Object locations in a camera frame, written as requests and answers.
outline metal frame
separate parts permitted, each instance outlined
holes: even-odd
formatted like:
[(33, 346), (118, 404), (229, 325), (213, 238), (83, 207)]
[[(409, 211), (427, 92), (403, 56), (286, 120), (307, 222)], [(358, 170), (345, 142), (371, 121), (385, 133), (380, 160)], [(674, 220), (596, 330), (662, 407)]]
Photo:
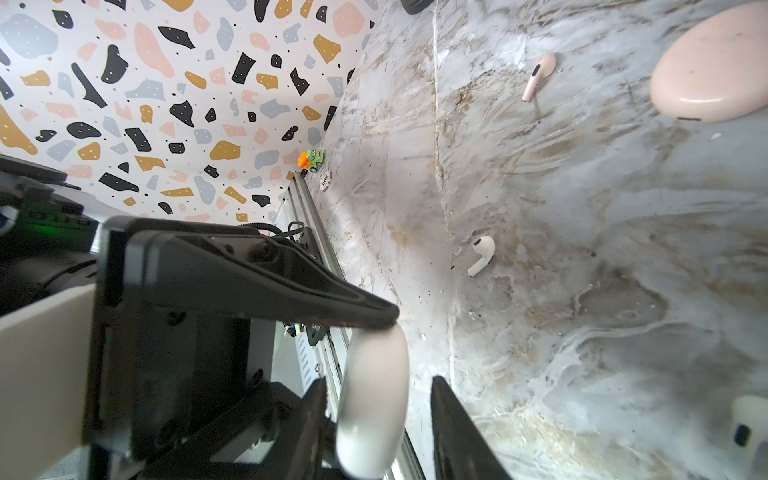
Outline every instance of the metal frame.
[[(344, 272), (328, 240), (328, 234), (312, 200), (310, 189), (299, 172), (294, 173), (293, 179), (288, 186), (285, 201), (283, 202), (283, 208), (285, 207), (290, 207), (293, 210), (296, 217), (295, 220), (304, 222), (305, 225), (313, 229), (323, 265), (340, 279), (344, 280)], [(331, 327), (330, 335), (325, 336), (315, 347), (322, 351), (323, 367), (331, 380), (328, 384), (328, 392), (332, 418), (334, 420), (338, 412), (338, 398), (341, 393), (346, 355), (352, 335), (353, 331), (350, 328)], [(413, 450), (408, 432), (403, 436), (402, 444), (396, 456), (396, 464), (397, 468), (395, 470), (399, 470), (397, 473), (402, 474), (404, 480), (425, 480), (424, 471)], [(386, 479), (399, 480), (399, 475), (390, 469), (386, 473)]]
[[(263, 384), (183, 445), (146, 467), (139, 479), (320, 478), (323, 454), (335, 438), (325, 408), (323, 379), (315, 380), (303, 398), (279, 383)], [(267, 427), (274, 415), (281, 418), (279, 432), (270, 432)], [(261, 463), (233, 463), (264, 435), (274, 437), (275, 443)], [(334, 458), (326, 459), (335, 462)]]
[(85, 439), (150, 467), (270, 381), (272, 320), (386, 329), (398, 316), (293, 240), (251, 228), (113, 217), (104, 244)]

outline marble surface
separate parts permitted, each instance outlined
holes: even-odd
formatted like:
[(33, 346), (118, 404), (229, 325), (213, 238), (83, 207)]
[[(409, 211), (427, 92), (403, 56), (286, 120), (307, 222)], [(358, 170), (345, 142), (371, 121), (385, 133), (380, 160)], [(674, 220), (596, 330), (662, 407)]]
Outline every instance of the marble surface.
[(434, 375), (517, 479), (735, 478), (730, 403), (768, 396), (768, 109), (674, 121), (648, 84), (738, 4), (383, 6), (309, 182), (347, 280), (401, 307), (428, 478)]

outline toy car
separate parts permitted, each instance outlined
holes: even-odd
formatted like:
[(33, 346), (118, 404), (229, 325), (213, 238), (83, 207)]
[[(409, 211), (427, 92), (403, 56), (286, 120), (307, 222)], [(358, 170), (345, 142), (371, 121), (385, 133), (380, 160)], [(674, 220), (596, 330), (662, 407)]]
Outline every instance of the toy car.
[(326, 154), (320, 149), (306, 151), (299, 156), (299, 168), (309, 170), (312, 173), (318, 171), (326, 159)]

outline terrazzo wallpaper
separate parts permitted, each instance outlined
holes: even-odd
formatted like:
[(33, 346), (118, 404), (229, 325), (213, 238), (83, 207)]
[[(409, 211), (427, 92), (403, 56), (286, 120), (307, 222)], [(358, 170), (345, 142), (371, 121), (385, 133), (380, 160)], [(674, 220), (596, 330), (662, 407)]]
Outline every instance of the terrazzo wallpaper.
[(272, 221), (377, 0), (0, 0), (0, 141), (128, 213)]

